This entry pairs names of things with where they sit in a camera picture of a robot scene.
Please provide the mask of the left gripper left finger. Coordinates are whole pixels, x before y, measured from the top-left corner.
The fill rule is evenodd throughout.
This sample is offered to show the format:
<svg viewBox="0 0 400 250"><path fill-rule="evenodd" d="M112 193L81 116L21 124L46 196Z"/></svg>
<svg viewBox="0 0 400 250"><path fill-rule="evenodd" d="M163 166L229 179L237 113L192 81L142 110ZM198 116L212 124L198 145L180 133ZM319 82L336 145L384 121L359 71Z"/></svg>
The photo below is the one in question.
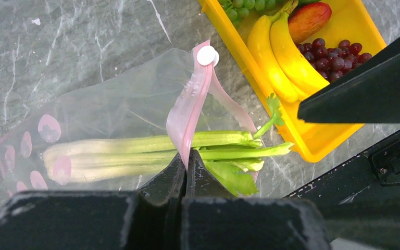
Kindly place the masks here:
<svg viewBox="0 0 400 250"><path fill-rule="evenodd" d="M137 191L24 191L0 209L0 249L177 249L179 155Z"/></svg>

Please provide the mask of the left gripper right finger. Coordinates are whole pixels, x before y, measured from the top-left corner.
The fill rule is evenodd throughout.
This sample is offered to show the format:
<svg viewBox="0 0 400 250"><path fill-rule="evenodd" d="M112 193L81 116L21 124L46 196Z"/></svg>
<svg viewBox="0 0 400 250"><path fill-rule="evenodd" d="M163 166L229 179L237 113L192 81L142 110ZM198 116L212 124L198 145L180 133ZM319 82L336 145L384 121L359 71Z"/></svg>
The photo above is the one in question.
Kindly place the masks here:
<svg viewBox="0 0 400 250"><path fill-rule="evenodd" d="M199 196L192 188L181 202L181 249L331 249L309 201Z"/></svg>

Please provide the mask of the clear zip top bag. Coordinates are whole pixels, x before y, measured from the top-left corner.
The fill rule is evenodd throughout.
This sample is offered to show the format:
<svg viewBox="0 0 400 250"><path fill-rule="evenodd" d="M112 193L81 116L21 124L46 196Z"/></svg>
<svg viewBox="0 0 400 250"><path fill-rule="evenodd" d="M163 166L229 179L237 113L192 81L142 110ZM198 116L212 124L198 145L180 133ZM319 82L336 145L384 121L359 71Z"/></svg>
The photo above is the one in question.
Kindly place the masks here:
<svg viewBox="0 0 400 250"><path fill-rule="evenodd" d="M196 132L256 132L248 113L218 81L218 59L209 41L190 52L173 48L117 77L45 104L0 139L0 170L8 194L120 191L161 172L60 184L48 176L42 159L46 149L60 143L166 135L186 170Z"/></svg>

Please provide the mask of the yellow plastic tray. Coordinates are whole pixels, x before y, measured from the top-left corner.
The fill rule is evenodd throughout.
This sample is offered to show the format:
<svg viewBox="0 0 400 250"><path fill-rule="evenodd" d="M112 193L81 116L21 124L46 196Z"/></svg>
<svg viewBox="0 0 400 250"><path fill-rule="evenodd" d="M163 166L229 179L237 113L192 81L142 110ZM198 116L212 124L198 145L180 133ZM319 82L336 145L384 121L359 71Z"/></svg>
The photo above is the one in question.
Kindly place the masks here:
<svg viewBox="0 0 400 250"><path fill-rule="evenodd" d="M288 1L285 13L256 12L238 28L222 1L200 4L261 103L279 96L279 134L304 160L323 159L367 122L371 85L354 80L386 44L361 1Z"/></svg>

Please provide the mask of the yellow toy bananas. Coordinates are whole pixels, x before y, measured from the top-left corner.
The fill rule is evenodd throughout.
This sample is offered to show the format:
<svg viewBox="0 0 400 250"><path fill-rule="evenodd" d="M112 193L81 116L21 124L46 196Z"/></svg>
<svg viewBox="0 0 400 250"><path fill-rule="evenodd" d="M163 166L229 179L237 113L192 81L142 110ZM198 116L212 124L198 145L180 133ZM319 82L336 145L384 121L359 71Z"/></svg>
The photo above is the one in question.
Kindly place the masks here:
<svg viewBox="0 0 400 250"><path fill-rule="evenodd" d="M292 40L288 18L297 5L298 1L287 1L273 16L260 16L246 43L265 84L287 103L302 101L329 85Z"/></svg>

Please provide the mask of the red toy grapes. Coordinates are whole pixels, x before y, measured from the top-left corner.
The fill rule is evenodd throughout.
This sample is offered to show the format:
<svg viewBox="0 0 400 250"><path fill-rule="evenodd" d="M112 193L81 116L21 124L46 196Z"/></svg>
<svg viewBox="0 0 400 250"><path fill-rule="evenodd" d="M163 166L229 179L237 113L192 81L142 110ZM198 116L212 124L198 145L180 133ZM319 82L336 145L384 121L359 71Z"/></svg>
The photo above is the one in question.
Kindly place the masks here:
<svg viewBox="0 0 400 250"><path fill-rule="evenodd" d="M311 43L296 44L299 52L317 72L330 83L350 73L372 58L367 52L362 52L361 43L351 43L342 40L337 47L327 48L322 38Z"/></svg>

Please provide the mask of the green toy grapes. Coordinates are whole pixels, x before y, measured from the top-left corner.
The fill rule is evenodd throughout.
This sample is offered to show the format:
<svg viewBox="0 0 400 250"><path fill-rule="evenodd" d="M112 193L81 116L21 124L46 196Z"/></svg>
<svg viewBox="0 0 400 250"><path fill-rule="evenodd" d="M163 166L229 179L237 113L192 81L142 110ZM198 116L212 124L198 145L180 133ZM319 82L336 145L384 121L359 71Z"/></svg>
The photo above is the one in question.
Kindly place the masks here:
<svg viewBox="0 0 400 250"><path fill-rule="evenodd" d="M251 14L272 16L285 3L282 0L217 0L234 27Z"/></svg>

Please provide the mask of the orange red toy mango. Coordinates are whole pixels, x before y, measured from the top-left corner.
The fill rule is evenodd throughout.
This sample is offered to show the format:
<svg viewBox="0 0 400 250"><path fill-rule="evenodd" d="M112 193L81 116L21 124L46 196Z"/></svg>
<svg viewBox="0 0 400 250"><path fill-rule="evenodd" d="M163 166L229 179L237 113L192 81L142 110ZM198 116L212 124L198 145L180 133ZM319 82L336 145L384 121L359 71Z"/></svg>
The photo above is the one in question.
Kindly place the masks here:
<svg viewBox="0 0 400 250"><path fill-rule="evenodd" d="M288 19L290 36L295 44L302 43L321 30L332 16L329 4L309 3L301 7Z"/></svg>

